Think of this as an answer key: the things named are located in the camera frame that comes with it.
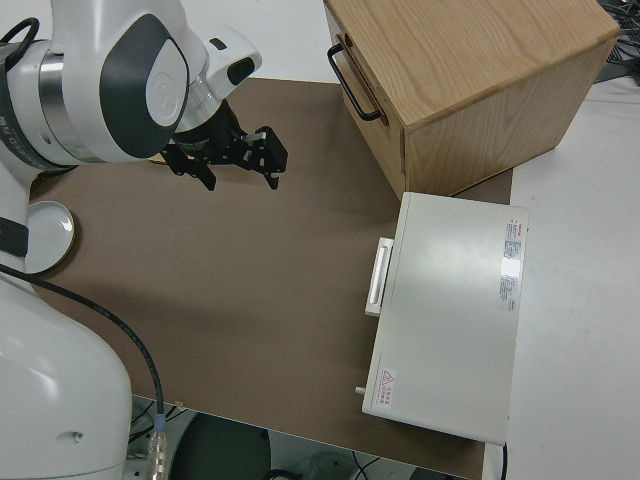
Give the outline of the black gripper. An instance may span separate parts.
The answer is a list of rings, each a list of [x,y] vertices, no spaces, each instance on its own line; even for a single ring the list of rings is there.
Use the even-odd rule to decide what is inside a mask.
[[[227,100],[207,121],[176,132],[172,140],[175,145],[163,149],[171,172],[196,178],[209,191],[215,189],[216,177],[201,158],[212,165],[236,165],[257,172],[271,190],[278,189],[280,176],[286,171],[288,152],[275,131],[264,126],[246,134]]]

